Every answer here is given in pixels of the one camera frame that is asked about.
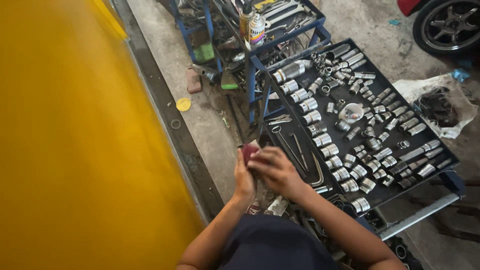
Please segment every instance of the tool cart shelf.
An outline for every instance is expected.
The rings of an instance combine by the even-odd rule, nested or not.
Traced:
[[[211,0],[211,4],[213,8],[216,10],[218,14],[220,14],[220,17],[222,18],[222,21],[225,23],[227,28],[230,30],[230,32],[233,34],[235,37],[236,41],[239,43],[240,47],[242,48],[243,52],[245,53],[245,79],[246,79],[246,88],[247,88],[247,100],[249,101],[249,115],[248,115],[248,121],[250,124],[252,124],[256,118],[254,114],[254,108],[255,108],[255,102],[257,102],[261,97],[256,97],[255,96],[255,74],[257,71],[270,71],[271,69],[269,67],[265,67],[261,61],[259,60],[259,56],[277,46],[280,43],[286,42],[292,38],[295,38],[299,36],[302,33],[307,32],[308,30],[315,29],[313,32],[313,35],[311,37],[309,47],[313,46],[314,44],[317,43],[317,40],[320,39],[321,43],[317,44],[317,47],[322,47],[326,45],[330,41],[330,33],[323,27],[323,24],[325,22],[325,15],[321,13],[315,5],[313,5],[309,0],[291,0],[292,3],[295,3],[295,5],[290,6],[289,8],[279,12],[278,14],[275,14],[275,17],[279,17],[283,14],[286,14],[292,10],[294,10],[299,4],[303,4],[307,10],[310,10],[311,12],[316,14],[316,20],[306,24],[299,29],[293,30],[291,33],[285,34],[284,29],[278,29],[275,31],[272,31],[267,34],[267,37],[273,37],[274,39],[268,42],[265,42],[263,45],[254,48],[254,49],[249,49],[245,46],[244,41],[240,38],[239,35],[239,29],[238,27],[234,26],[232,24],[232,18],[227,16],[223,9],[223,3],[220,0]],[[237,6],[241,6],[241,3],[239,1],[236,2]],[[287,17],[283,20],[280,20],[279,22],[276,22],[271,25],[270,29],[273,29],[279,25],[289,25],[293,20],[294,20],[295,15],[292,15],[290,17]]]
[[[335,49],[338,46],[341,46],[342,44],[349,44],[350,49],[358,49],[359,52],[363,53],[361,51],[361,49],[358,48],[358,46],[351,39],[347,39],[347,40],[344,40],[342,42],[336,43],[336,44],[328,47],[327,49],[320,51],[319,53]],[[303,57],[302,59],[309,60],[310,55],[308,55],[306,57]],[[397,90],[382,75],[382,73],[375,67],[375,65],[373,65],[373,63],[368,59],[368,57],[366,55],[364,56],[364,59],[366,59],[366,63],[364,65],[360,66],[359,68],[357,68],[354,71],[355,72],[372,72],[372,73],[376,74],[376,78],[373,80],[373,84],[368,86],[370,91],[375,96],[377,96],[378,94],[380,94],[386,88],[390,88],[391,89],[390,93],[396,93],[396,96],[393,99],[393,101],[391,101],[389,104],[392,104],[393,102],[399,100],[401,102],[400,107],[401,106],[408,106],[407,111],[408,110],[414,111],[414,109],[397,92]],[[300,82],[300,81],[302,81],[306,78],[310,78],[312,81],[314,81],[317,77],[319,77],[318,76],[318,71],[313,67],[313,68],[308,69],[304,74],[295,78],[295,80],[297,82]],[[282,102],[282,104],[284,105],[285,108],[281,111],[278,111],[278,112],[274,113],[274,114],[268,115],[265,118],[265,122],[263,124],[264,129],[266,129],[266,131],[270,135],[273,143],[275,145],[281,146],[280,141],[278,140],[277,136],[274,133],[272,133],[272,128],[275,125],[268,125],[268,124],[266,124],[266,122],[269,119],[277,117],[281,114],[289,114],[291,116],[291,118],[292,118],[291,122],[278,124],[279,126],[281,126],[282,135],[285,138],[285,140],[287,140],[287,142],[291,146],[291,148],[295,151],[295,154],[297,156],[299,156],[299,154],[298,154],[298,150],[297,150],[297,146],[295,144],[295,141],[291,137],[289,138],[288,134],[289,133],[295,133],[296,136],[298,137],[298,139],[300,141],[300,146],[301,146],[302,151],[304,153],[304,156],[305,156],[305,159],[306,159],[306,162],[307,162],[307,165],[308,165],[308,169],[309,169],[308,172],[305,172],[306,177],[304,178],[304,181],[307,182],[307,183],[313,183],[313,182],[316,182],[318,180],[318,174],[317,174],[317,171],[316,171],[313,159],[312,159],[312,153],[317,157],[317,159],[320,162],[320,166],[322,168],[323,174],[324,174],[324,184],[331,185],[331,187],[333,188],[332,191],[323,193],[322,195],[324,197],[330,197],[333,194],[344,194],[345,197],[350,202],[355,200],[358,197],[364,197],[369,202],[370,209],[372,209],[372,208],[375,208],[377,206],[380,206],[380,205],[384,204],[385,202],[401,195],[402,193],[404,193],[404,192],[406,192],[406,191],[408,191],[412,188],[415,188],[416,186],[418,186],[422,183],[425,183],[425,182],[429,181],[434,176],[437,176],[441,173],[443,175],[445,175],[446,171],[450,171],[452,167],[459,164],[458,158],[448,149],[448,147],[439,139],[439,137],[429,127],[427,127],[424,131],[422,131],[422,132],[420,132],[420,133],[418,133],[414,136],[407,136],[404,132],[399,131],[399,129],[398,129],[399,124],[398,124],[395,128],[393,128],[389,132],[389,137],[383,142],[383,146],[379,150],[384,149],[385,147],[389,147],[393,151],[393,153],[390,156],[392,156],[392,157],[394,157],[398,160],[398,158],[400,156],[402,156],[402,155],[420,147],[421,145],[423,145],[423,144],[425,144],[425,143],[427,143],[431,140],[437,139],[437,140],[440,140],[440,146],[439,147],[442,147],[443,151],[438,156],[435,157],[436,162],[434,163],[434,165],[438,165],[440,162],[442,162],[446,159],[451,159],[452,162],[449,165],[447,165],[446,167],[442,168],[441,170],[436,170],[435,172],[429,174],[425,179],[423,179],[421,181],[418,181],[416,184],[414,184],[413,186],[411,186],[411,187],[409,187],[405,190],[403,190],[398,184],[396,184],[396,182],[399,179],[396,179],[391,185],[385,186],[385,185],[381,184],[382,180],[375,180],[374,178],[372,178],[372,174],[369,173],[369,174],[366,175],[366,177],[368,177],[369,179],[374,180],[374,182],[376,182],[376,186],[374,187],[374,189],[371,192],[365,194],[364,192],[359,190],[359,191],[356,191],[356,192],[345,193],[343,191],[343,189],[340,187],[339,182],[337,182],[335,177],[332,175],[332,171],[330,171],[328,169],[324,158],[320,154],[316,145],[313,143],[309,134],[306,132],[305,126],[303,126],[301,124],[300,119],[302,117],[302,114],[297,109],[298,105],[294,104],[291,100],[287,99],[288,95],[284,95],[283,91],[279,88],[279,85],[277,85],[274,82],[274,80],[273,80],[273,78],[270,74],[268,75],[265,84],[267,85],[266,88],[271,87],[271,90],[275,91],[278,94],[278,96],[279,96],[279,98],[280,98],[280,100],[281,100],[281,102]],[[339,153],[337,154],[337,156],[340,159],[343,160],[343,157],[346,154],[355,155],[355,152],[353,152],[352,149],[354,147],[358,146],[358,145],[364,144],[364,141],[367,138],[363,137],[359,132],[356,136],[354,136],[354,138],[352,140],[346,141],[345,136],[347,135],[348,132],[341,131],[337,127],[335,127],[335,123],[338,121],[338,115],[336,113],[332,113],[330,115],[327,115],[326,112],[325,112],[325,109],[326,109],[327,104],[329,102],[336,103],[339,99],[344,99],[346,101],[346,104],[349,104],[349,103],[363,104],[364,108],[368,107],[370,105],[370,103],[365,98],[363,98],[360,93],[358,93],[357,95],[354,95],[354,96],[350,95],[348,93],[348,89],[350,88],[350,85],[348,85],[346,83],[345,83],[344,86],[338,86],[336,88],[332,88],[329,96],[320,95],[319,94],[320,88],[318,89],[317,93],[315,95],[313,95],[313,98],[317,101],[317,104],[318,104],[317,110],[320,112],[320,114],[322,116],[321,121],[326,124],[326,127],[327,127],[326,132],[330,135],[330,137],[332,139],[332,143],[336,144],[336,146],[339,149]],[[415,114],[414,117],[417,117],[419,119],[420,123],[425,123],[425,121],[420,116],[418,116],[417,114]],[[381,134],[382,132],[385,131],[384,130],[385,126],[390,122],[390,120],[392,118],[384,121],[383,123],[378,123],[377,122],[373,126],[373,129],[374,129],[374,132],[375,132],[376,136],[378,136],[379,134]],[[368,120],[365,117],[363,117],[362,119],[360,119],[357,122],[355,122],[354,124],[352,124],[350,130],[353,129],[354,127],[358,126],[358,127],[361,128],[361,131],[364,131],[365,128],[367,127],[367,124],[366,124],[367,121]],[[400,141],[403,141],[403,140],[409,141],[410,146],[408,148],[405,148],[405,149],[399,149],[397,143],[400,142]],[[378,151],[370,150],[370,149],[368,149],[368,147],[366,147],[365,149],[368,151],[369,155],[373,155],[373,154],[375,154],[379,151],[379,150]],[[423,157],[422,155],[419,155],[419,156],[417,156],[413,159],[407,160],[406,163],[407,164],[412,163],[414,161],[419,160],[422,157]],[[359,159],[356,160],[354,166],[357,165],[357,164],[360,164],[364,168],[366,168],[366,166],[364,164],[362,164],[362,162],[360,162]]]

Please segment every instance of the person's left hand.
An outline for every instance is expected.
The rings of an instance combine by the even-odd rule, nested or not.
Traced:
[[[251,203],[255,199],[255,184],[252,174],[248,171],[243,160],[243,153],[240,148],[237,149],[237,165],[235,166],[235,187],[234,196]]]

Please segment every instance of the spray can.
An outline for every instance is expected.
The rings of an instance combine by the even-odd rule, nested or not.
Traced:
[[[265,19],[256,13],[249,24],[250,29],[250,45],[258,47],[264,43],[265,36]]]
[[[252,1],[245,1],[243,9],[240,12],[240,38],[249,41],[249,22],[255,16],[255,11],[252,9]]]

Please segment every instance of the black tool tray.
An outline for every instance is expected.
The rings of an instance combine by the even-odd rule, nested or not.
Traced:
[[[361,49],[358,48],[358,46],[353,42],[352,39],[346,39],[342,42],[336,43],[336,44],[328,47],[327,49],[325,49],[323,51],[328,51],[328,50],[334,49],[334,48],[336,48],[336,47],[338,47],[342,44],[350,44],[350,46],[351,46],[350,49],[358,49],[360,52],[362,52]],[[367,62],[363,66],[356,69],[355,72],[374,72],[376,74],[376,78],[373,80],[373,84],[369,85],[370,91],[372,91],[372,93],[377,96],[380,92],[382,92],[383,90],[385,90],[386,88],[389,87],[389,88],[392,89],[391,93],[394,93],[394,92],[397,93],[397,96],[394,98],[394,100],[391,103],[395,102],[396,100],[400,100],[402,102],[402,104],[400,106],[408,105],[409,110],[414,111],[412,106],[410,106],[410,104],[407,103],[407,101],[398,93],[398,91],[392,86],[392,84],[377,69],[377,67],[375,65],[373,65],[373,63],[368,59],[368,57],[366,55],[365,55],[364,59],[366,59]],[[295,154],[301,159],[300,154],[298,153],[298,150],[297,150],[297,146],[295,144],[295,140],[292,137],[288,137],[288,133],[294,132],[297,135],[298,140],[300,141],[300,145],[302,147],[302,151],[305,155],[305,159],[306,159],[306,162],[307,162],[307,165],[308,165],[308,168],[309,168],[309,171],[306,172],[307,178],[304,179],[304,181],[306,183],[313,183],[313,182],[316,182],[318,180],[318,174],[317,174],[317,171],[316,171],[316,168],[315,168],[315,165],[314,165],[314,161],[313,161],[313,158],[312,158],[312,154],[311,154],[311,152],[313,152],[314,155],[317,157],[317,159],[320,162],[320,166],[322,168],[324,178],[325,178],[324,184],[331,185],[333,187],[332,191],[324,193],[322,195],[324,197],[330,197],[332,194],[335,194],[335,193],[344,194],[344,192],[341,189],[339,183],[335,180],[334,176],[332,175],[332,173],[328,169],[327,165],[325,164],[319,150],[316,148],[315,144],[312,142],[311,138],[307,134],[307,132],[305,130],[305,127],[301,125],[299,119],[302,117],[302,115],[297,110],[297,106],[295,104],[291,103],[289,100],[287,101],[286,97],[283,95],[283,92],[279,89],[279,87],[273,81],[271,75],[268,74],[267,76],[270,76],[270,79],[272,81],[272,90],[275,91],[279,95],[279,98],[282,101],[282,103],[284,104],[285,109],[282,110],[282,111],[279,111],[279,112],[277,112],[273,115],[269,115],[268,117],[265,118],[265,121],[267,119],[277,117],[277,116],[279,116],[281,114],[284,114],[284,113],[289,114],[291,116],[291,118],[293,119],[293,121],[291,121],[291,122],[280,123],[278,125],[280,125],[282,127],[281,132],[282,132],[284,138],[287,140],[290,147],[292,147],[292,149],[295,151]],[[309,69],[305,74],[295,78],[295,80],[300,82],[300,81],[302,81],[302,80],[304,80],[308,77],[311,78],[312,81],[315,80],[318,77],[317,70],[315,68]],[[360,135],[360,132],[359,132],[352,140],[346,141],[344,138],[345,138],[345,136],[347,135],[348,132],[340,131],[339,129],[337,129],[334,126],[335,122],[338,121],[338,114],[332,113],[331,115],[327,115],[326,112],[325,112],[327,103],[328,102],[336,103],[335,98],[338,98],[339,96],[344,97],[345,96],[344,93],[347,93],[349,88],[350,88],[350,86],[348,84],[345,84],[344,86],[339,86],[339,87],[333,88],[331,90],[331,94],[327,97],[326,96],[321,96],[319,93],[317,93],[313,96],[318,103],[317,110],[322,115],[322,121],[326,124],[326,126],[328,128],[327,133],[331,136],[332,143],[336,144],[338,149],[339,149],[339,153],[337,154],[337,156],[342,160],[343,160],[343,157],[346,154],[354,155],[355,153],[353,152],[353,148],[360,145],[360,144],[363,144],[365,139],[366,139],[366,138],[362,137]],[[367,107],[370,104],[366,99],[364,99],[361,96],[360,93],[358,93],[355,96],[348,96],[348,97],[349,97],[349,99],[346,99],[346,104],[362,103],[364,105],[364,107]],[[426,124],[426,122],[419,115],[416,114],[415,117],[417,117],[420,120],[420,123],[425,123]],[[383,123],[378,123],[377,122],[373,126],[373,129],[375,131],[376,136],[378,136],[379,134],[381,134],[384,131],[384,127],[390,122],[391,119],[386,120]],[[367,125],[366,125],[367,121],[368,121],[367,119],[362,118],[359,121],[357,121],[356,123],[352,124],[351,128],[359,126],[359,127],[361,127],[361,131],[363,131],[367,127]],[[266,128],[268,130],[268,133],[270,134],[273,142],[276,145],[280,145],[279,142],[277,141],[277,137],[271,132],[271,129],[274,126],[275,125],[265,124],[264,128]],[[400,156],[402,156],[402,155],[420,147],[421,145],[427,143],[428,141],[431,141],[433,139],[439,139],[439,137],[435,134],[435,132],[433,130],[431,130],[429,127],[426,130],[424,130],[424,131],[422,131],[422,132],[420,132],[420,133],[418,133],[414,136],[406,136],[404,132],[402,132],[398,129],[398,126],[399,125],[397,125],[394,129],[392,129],[392,131],[389,132],[390,136],[383,142],[383,146],[381,148],[381,149],[383,149],[385,147],[391,148],[392,151],[393,151],[391,156],[393,156],[396,159],[398,159],[398,157],[400,157]],[[409,141],[410,146],[406,149],[399,149],[399,147],[397,146],[397,143],[400,142],[400,141],[403,141],[403,140]],[[447,148],[447,146],[442,141],[440,141],[440,142],[441,142],[441,144],[440,144],[439,147],[443,147],[444,150],[435,159],[440,159],[440,161],[443,161],[443,160],[446,160],[448,158],[451,158],[452,162],[449,165],[447,165],[446,167],[444,167],[442,170],[435,171],[434,173],[430,174],[427,179],[424,179],[422,181],[417,182],[415,185],[413,185],[409,189],[415,188],[416,186],[427,182],[429,179],[433,178],[434,176],[438,175],[439,173],[444,172],[446,170],[450,170],[452,167],[459,164],[458,158]],[[372,155],[372,154],[375,154],[376,152],[378,152],[378,151],[369,151],[369,149],[367,147],[365,149],[368,151],[369,155]],[[419,155],[416,158],[408,160],[407,163],[415,162],[416,160],[419,160],[422,157],[423,157],[423,155]],[[362,163],[359,160],[356,160],[355,165],[356,164],[362,164]],[[371,176],[371,174],[367,174],[367,177],[371,180],[374,180],[372,177],[369,177],[369,175]],[[375,208],[379,205],[382,205],[383,203],[385,203],[385,202],[387,202],[387,201],[389,201],[389,200],[397,197],[398,195],[400,195],[400,194],[409,190],[409,189],[407,189],[407,190],[401,189],[401,187],[398,184],[396,184],[397,180],[395,180],[395,183],[392,183],[389,187],[382,185],[381,180],[374,180],[374,181],[377,183],[377,185],[368,194],[365,194],[364,192],[359,190],[359,191],[353,192],[353,193],[346,193],[345,194],[346,198],[349,201],[352,201],[352,200],[354,200],[358,197],[365,197],[368,200],[368,202],[371,206],[371,209],[372,209],[372,208]]]

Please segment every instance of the car wheel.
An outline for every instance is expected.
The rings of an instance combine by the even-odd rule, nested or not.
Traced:
[[[433,55],[457,55],[480,46],[480,0],[432,0],[417,15],[413,37]]]

